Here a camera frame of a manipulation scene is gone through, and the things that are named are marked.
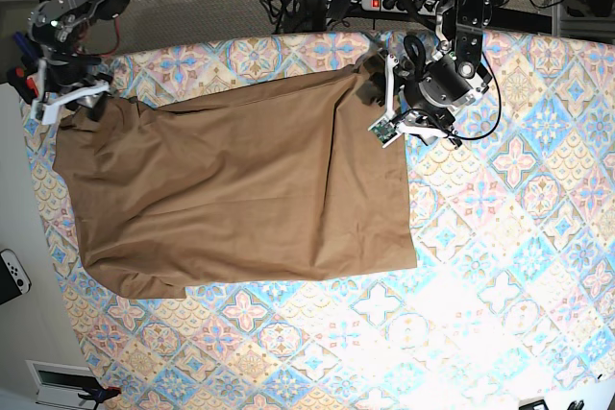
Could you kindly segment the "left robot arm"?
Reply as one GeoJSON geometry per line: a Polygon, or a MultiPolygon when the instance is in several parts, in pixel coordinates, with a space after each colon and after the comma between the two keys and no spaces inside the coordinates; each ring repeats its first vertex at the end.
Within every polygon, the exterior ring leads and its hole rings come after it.
{"type": "Polygon", "coordinates": [[[455,111],[479,102],[497,81],[482,51],[490,0],[394,0],[396,7],[435,35],[427,50],[415,34],[404,36],[404,55],[380,44],[365,61],[369,101],[384,109],[370,127],[383,147],[409,135],[426,145],[449,140],[455,148],[467,136],[455,128],[455,111]]]}

